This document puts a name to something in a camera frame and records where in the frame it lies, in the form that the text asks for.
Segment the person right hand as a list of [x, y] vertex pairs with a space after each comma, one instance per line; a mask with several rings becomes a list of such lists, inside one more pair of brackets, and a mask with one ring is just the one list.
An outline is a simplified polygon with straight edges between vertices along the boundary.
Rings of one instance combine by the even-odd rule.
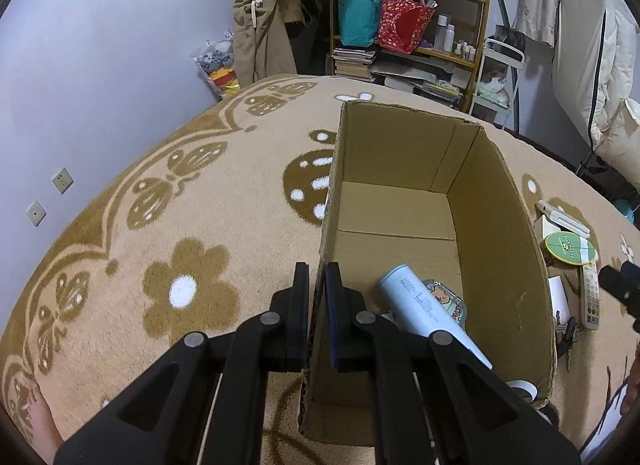
[[634, 363], [629, 371], [629, 375], [627, 377], [627, 389], [623, 399], [622, 404], [620, 405], [620, 415], [625, 416], [631, 408], [636, 403], [639, 398], [639, 389], [640, 389], [640, 345], [636, 348], [636, 353], [634, 354]]

